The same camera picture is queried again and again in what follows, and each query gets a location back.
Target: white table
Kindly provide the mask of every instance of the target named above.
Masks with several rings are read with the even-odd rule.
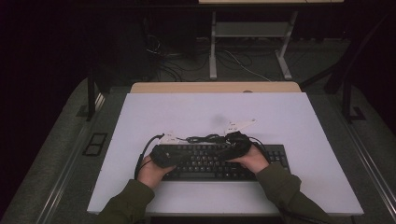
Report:
[[[137,158],[152,136],[171,131],[182,138],[223,134],[230,121],[248,119],[257,122],[242,133],[264,144],[283,144],[291,172],[303,181],[301,191],[324,211],[335,216],[363,213],[312,105],[302,92],[128,94],[88,211],[100,212],[133,178]],[[156,189],[156,198],[147,213],[274,216],[277,210],[256,182],[168,181]]]

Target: dark background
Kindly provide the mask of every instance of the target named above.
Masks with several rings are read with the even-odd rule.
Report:
[[[293,39],[348,38],[359,43],[389,13],[390,3],[356,0],[347,1],[342,7],[304,8]],[[147,28],[166,44],[193,56],[195,37],[210,31],[210,13],[171,14],[150,15],[149,24],[143,25],[140,18],[144,13],[76,10],[71,3],[49,0],[1,1],[0,216],[69,95],[87,76],[88,67],[93,69],[100,91],[150,80],[150,67],[155,62],[145,51],[147,39],[141,32]],[[396,133],[395,15],[393,9],[364,46],[350,74]],[[262,19],[254,13],[221,16],[224,20]],[[137,77],[134,71],[142,75]]]

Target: green sleeve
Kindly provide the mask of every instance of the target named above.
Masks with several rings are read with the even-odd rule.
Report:
[[[261,170],[256,177],[285,223],[312,223],[308,219],[317,220],[316,223],[334,223],[316,203],[300,192],[300,178],[285,171],[279,162]]]
[[[146,206],[153,198],[152,189],[139,181],[130,180],[119,195],[108,201],[95,223],[135,223],[144,218]]]

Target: person's left hand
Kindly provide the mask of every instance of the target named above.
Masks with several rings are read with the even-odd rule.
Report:
[[[142,161],[142,167],[137,176],[137,180],[147,185],[151,189],[155,189],[163,179],[163,176],[175,169],[176,166],[161,168],[156,165],[150,156]]]

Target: keyboard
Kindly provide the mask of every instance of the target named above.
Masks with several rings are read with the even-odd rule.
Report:
[[[169,145],[176,150],[188,152],[189,156],[170,173],[164,181],[256,181],[256,176],[238,162],[219,161],[214,150],[224,149],[224,144]],[[270,163],[279,161],[290,172],[288,158],[283,145],[259,145],[264,148],[265,157]]]

